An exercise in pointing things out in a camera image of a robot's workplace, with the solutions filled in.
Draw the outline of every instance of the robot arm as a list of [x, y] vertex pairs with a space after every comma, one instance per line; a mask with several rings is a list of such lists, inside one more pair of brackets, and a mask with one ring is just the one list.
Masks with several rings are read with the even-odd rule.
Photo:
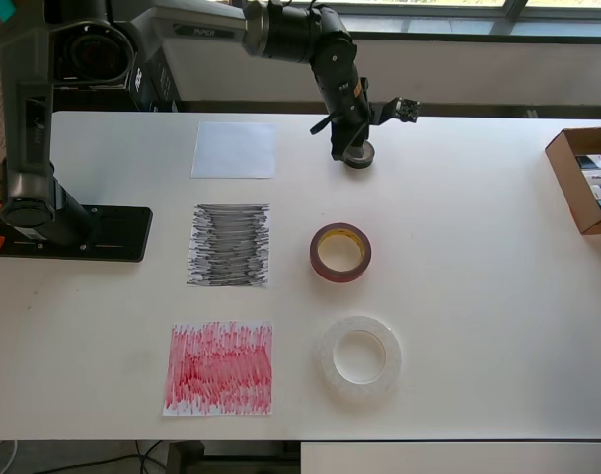
[[7, 160], [3, 220], [29, 239], [76, 246], [96, 233], [86, 209], [57, 182], [49, 160], [53, 87], [117, 83], [164, 38], [241, 42], [250, 55], [309, 63], [329, 116], [332, 156], [364, 168], [374, 151], [370, 124], [416, 121], [418, 103], [368, 103], [356, 46], [326, 6], [280, 0], [244, 11], [205, 0], [25, 0], [0, 32]]

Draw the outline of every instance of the white table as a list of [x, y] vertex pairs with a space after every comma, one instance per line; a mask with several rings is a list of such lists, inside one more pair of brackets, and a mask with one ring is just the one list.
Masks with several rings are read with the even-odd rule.
[[[600, 121], [422, 118], [372, 129], [375, 164], [331, 160], [315, 116], [60, 113], [57, 177], [83, 203], [149, 206], [140, 264], [0, 258], [0, 439], [601, 438], [601, 236], [582, 237], [544, 154]], [[279, 124], [273, 180], [193, 180], [197, 124]], [[186, 286], [192, 207], [270, 202], [271, 282]], [[314, 274], [323, 225], [366, 232], [362, 279]], [[314, 348], [337, 319], [392, 327], [392, 396], [351, 407]], [[176, 322], [271, 320], [273, 414], [161, 415]]]

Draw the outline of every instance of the floor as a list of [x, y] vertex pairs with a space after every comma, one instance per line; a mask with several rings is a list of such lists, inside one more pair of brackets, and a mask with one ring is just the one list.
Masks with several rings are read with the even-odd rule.
[[[154, 441], [139, 441], [142, 450]], [[168, 442], [153, 451], [153, 457], [166, 464]], [[272, 455], [276, 447], [269, 442], [205, 441], [205, 453], [209, 455]], [[12, 442], [0, 444], [0, 472], [13, 450]], [[6, 474], [33, 474], [69, 464], [81, 464], [114, 457], [135, 454], [134, 441], [20, 441], [17, 456]], [[70, 474], [138, 474], [140, 463], [136, 459], [104, 466], [87, 467], [66, 471]], [[159, 474], [162, 469], [149, 464], [149, 474]]]

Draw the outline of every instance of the paper with red scribbles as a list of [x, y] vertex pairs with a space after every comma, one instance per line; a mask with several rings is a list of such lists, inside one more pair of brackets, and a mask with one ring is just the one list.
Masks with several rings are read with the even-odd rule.
[[270, 322], [176, 324], [165, 416], [271, 413]]

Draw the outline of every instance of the window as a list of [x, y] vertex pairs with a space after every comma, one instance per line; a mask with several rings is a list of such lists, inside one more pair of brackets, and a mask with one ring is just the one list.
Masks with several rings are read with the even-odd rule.
[[[241, 7], [249, 1], [267, 0], [212, 1]], [[292, 4], [306, 7], [309, 1], [292, 0]], [[348, 30], [359, 38], [431, 34], [439, 40], [561, 42], [565, 37], [564, 42], [601, 43], [601, 0], [315, 1], [337, 10]], [[494, 38], [476, 38], [482, 36]]]

